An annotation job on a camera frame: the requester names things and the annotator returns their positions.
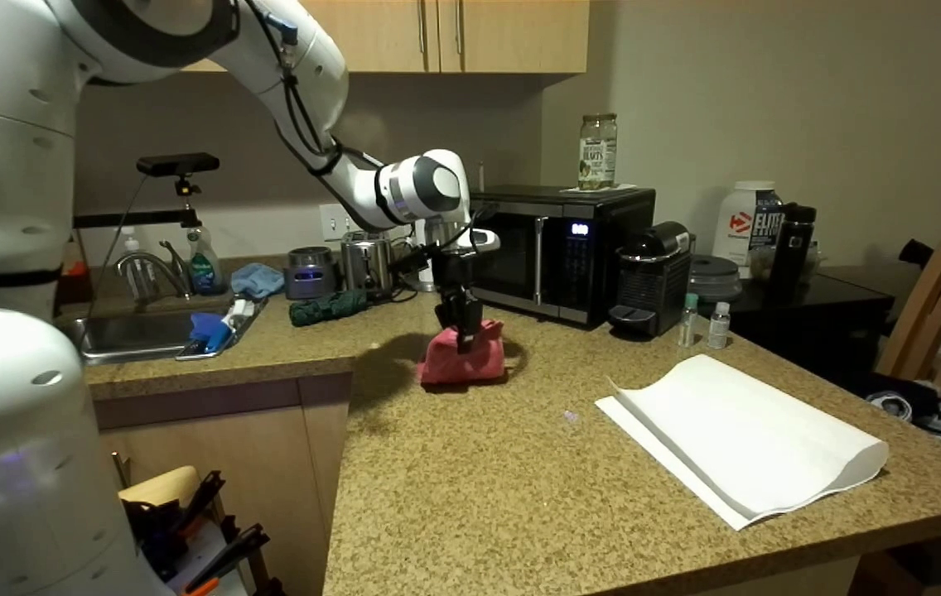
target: wall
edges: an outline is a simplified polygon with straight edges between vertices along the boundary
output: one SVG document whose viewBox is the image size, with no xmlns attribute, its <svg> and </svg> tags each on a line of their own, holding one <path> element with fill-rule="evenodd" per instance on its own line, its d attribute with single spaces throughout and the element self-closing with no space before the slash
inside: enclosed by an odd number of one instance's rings
<svg viewBox="0 0 941 596">
<path fill-rule="evenodd" d="M 575 116 L 621 112 L 621 180 L 701 244 L 737 180 L 818 207 L 828 262 L 941 243 L 941 0 L 596 0 L 591 75 L 543 103 L 543 180 Z"/>
<path fill-rule="evenodd" d="M 579 112 L 621 112 L 621 180 L 711 243 L 737 180 L 818 207 L 828 262 L 941 243 L 941 0 L 593 0 L 591 72 L 355 75 L 341 137 L 399 160 L 464 153 L 470 182 L 573 182 Z M 227 75 L 86 93 L 77 207 L 119 210 L 131 163 L 209 148 L 200 210 L 221 256 L 313 244 L 330 201 Z M 150 180 L 139 207 L 171 207 Z"/>
</svg>

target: granite countertop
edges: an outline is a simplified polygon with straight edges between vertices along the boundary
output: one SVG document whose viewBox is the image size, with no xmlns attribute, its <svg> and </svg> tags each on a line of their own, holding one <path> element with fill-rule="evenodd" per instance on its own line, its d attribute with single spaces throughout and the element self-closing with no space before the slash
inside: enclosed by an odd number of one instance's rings
<svg viewBox="0 0 941 596">
<path fill-rule="evenodd" d="M 701 348 L 630 346 L 486 309 L 511 382 L 416 385 L 434 297 L 311 329 L 272 297 L 214 361 L 86 369 L 97 402 L 171 387 L 352 374 L 326 594 L 683 594 L 941 533 L 941 444 L 737 337 L 737 364 L 892 448 L 889 469 L 792 516 L 728 529 L 596 410 L 611 382 L 642 387 Z"/>
</svg>

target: black microwave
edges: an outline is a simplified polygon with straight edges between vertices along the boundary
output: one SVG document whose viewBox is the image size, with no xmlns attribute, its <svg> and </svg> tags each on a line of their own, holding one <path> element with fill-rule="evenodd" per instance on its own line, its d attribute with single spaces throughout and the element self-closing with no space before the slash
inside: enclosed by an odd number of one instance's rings
<svg viewBox="0 0 941 596">
<path fill-rule="evenodd" d="M 651 227 L 651 190 L 579 192 L 511 185 L 470 197 L 501 253 L 475 256 L 466 285 L 482 306 L 596 329 L 615 297 L 615 249 Z"/>
</svg>

